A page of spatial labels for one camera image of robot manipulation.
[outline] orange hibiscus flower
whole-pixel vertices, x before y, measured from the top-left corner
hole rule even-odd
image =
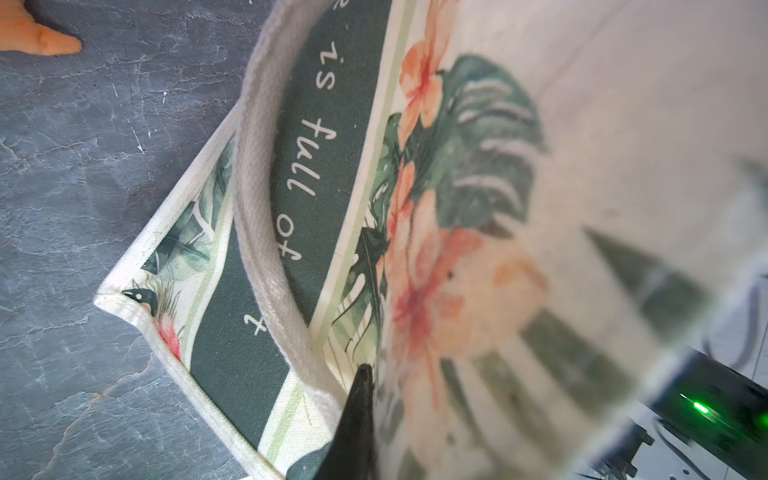
[[[456,0],[432,0],[424,40],[417,41],[402,60],[400,88],[409,103],[397,129],[401,149],[419,117],[424,127],[430,127],[440,110],[442,78],[437,75],[437,69],[448,48],[455,17]]]
[[[406,168],[392,195],[400,208],[389,218],[394,237],[384,262],[391,362],[385,382],[400,386],[411,450],[431,468],[440,462],[451,418],[440,359],[497,349],[543,307],[548,282],[517,240],[440,227],[434,190],[415,206],[400,201],[409,190]]]

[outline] white fabric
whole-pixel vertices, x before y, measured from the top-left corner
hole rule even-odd
[[[310,29],[330,0],[278,1],[248,62],[240,98],[234,210],[240,255],[275,343],[331,431],[346,394],[313,344],[276,246],[270,167],[283,91]]]

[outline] white fabric edge trim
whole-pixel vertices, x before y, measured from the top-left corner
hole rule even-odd
[[[310,29],[330,4],[331,0],[282,0],[266,20],[240,96],[233,192],[240,255],[262,317],[334,432],[346,394],[314,345],[288,286],[270,201],[270,167],[283,92]]]
[[[195,410],[216,433],[221,442],[254,480],[284,480],[272,464],[266,460],[241,434],[229,419],[216,407],[210,397],[195,382],[189,371],[174,357],[154,327],[152,318],[139,303],[119,294],[98,294],[94,305],[122,319],[136,319],[134,325],[147,340],[153,354],[160,360],[168,375],[181,388]]]

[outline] orange plush toy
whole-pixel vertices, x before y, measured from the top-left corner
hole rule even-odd
[[[35,23],[24,9],[24,0],[0,0],[0,51],[64,55],[77,53],[81,48],[75,37]]]

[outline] gray slate surface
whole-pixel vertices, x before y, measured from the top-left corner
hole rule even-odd
[[[0,52],[0,478],[239,478],[99,283],[238,94],[269,2],[29,2],[79,55]]]

